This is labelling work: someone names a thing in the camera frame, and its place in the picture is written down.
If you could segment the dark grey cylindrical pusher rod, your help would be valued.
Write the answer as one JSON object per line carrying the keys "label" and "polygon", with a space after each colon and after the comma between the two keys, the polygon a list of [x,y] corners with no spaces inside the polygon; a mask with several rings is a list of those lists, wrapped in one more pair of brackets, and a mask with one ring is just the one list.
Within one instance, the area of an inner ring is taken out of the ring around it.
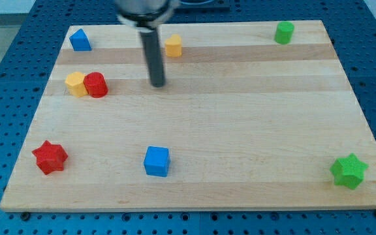
{"label": "dark grey cylindrical pusher rod", "polygon": [[156,29],[140,32],[140,38],[144,49],[150,84],[153,87],[163,87],[166,84],[166,78],[158,32]]}

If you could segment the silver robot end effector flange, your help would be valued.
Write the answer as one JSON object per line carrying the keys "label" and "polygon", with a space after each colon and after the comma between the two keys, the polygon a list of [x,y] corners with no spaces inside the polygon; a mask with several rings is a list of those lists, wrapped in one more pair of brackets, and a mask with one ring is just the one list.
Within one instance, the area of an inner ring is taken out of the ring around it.
{"label": "silver robot end effector flange", "polygon": [[138,30],[154,30],[168,21],[178,0],[115,0],[118,20]]}

